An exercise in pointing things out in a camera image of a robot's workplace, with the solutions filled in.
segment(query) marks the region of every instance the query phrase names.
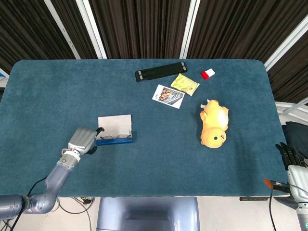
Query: card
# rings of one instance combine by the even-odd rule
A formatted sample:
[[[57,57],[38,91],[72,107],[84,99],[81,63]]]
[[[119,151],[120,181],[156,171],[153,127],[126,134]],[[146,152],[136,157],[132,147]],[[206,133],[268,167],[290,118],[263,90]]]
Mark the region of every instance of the card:
[[[152,100],[167,104],[171,107],[180,108],[184,98],[184,93],[173,90],[162,85],[158,85]]]

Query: eyeglasses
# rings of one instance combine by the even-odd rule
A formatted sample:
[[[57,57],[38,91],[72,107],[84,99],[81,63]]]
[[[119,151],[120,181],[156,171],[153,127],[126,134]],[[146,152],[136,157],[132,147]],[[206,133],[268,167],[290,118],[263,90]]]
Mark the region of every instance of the eyeglasses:
[[[116,137],[116,139],[123,139],[123,138],[129,138],[129,137],[131,137],[131,135],[127,135],[127,134],[120,134],[120,135],[118,135],[117,137]],[[113,136],[100,136],[100,138],[102,139],[102,140],[111,140],[111,139],[114,139],[114,137]]]

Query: table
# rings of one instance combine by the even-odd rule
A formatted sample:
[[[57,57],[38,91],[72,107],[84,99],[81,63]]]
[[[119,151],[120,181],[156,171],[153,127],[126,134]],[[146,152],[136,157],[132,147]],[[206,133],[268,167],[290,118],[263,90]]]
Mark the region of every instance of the table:
[[[184,61],[199,82],[180,109],[152,100],[158,84],[134,72]],[[200,73],[216,74],[203,80]],[[229,108],[227,140],[200,144],[200,104]],[[0,194],[26,194],[52,170],[78,127],[99,116],[132,115],[133,143],[85,155],[59,196],[264,196],[263,179],[286,181],[275,144],[285,141],[264,65],[257,60],[23,60],[0,104]],[[44,189],[38,185],[35,192]]]

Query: floor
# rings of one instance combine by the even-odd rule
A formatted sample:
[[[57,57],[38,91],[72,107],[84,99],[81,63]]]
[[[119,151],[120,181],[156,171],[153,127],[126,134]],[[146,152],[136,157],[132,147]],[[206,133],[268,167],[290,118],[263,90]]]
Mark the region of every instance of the floor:
[[[281,116],[281,123],[292,120],[291,117]],[[91,220],[91,230],[96,228],[99,198],[95,198],[88,210]],[[83,211],[76,201],[71,198],[60,198],[63,208],[71,212]],[[271,231],[273,230],[269,200],[241,202],[238,197],[198,197],[201,231]],[[272,201],[273,219],[278,231],[300,230],[296,211],[275,200]],[[68,214],[61,208],[44,215],[23,214],[15,231],[71,231],[90,230],[86,213]]]

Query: snack packet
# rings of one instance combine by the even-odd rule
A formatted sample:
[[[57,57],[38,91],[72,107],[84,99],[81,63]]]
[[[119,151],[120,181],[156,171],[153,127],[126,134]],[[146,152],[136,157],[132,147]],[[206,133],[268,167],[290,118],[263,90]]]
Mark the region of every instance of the snack packet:
[[[199,85],[199,83],[192,81],[190,78],[187,78],[181,73],[179,73],[178,77],[171,84],[173,88],[183,91],[190,96],[193,95],[194,91],[198,88]]]

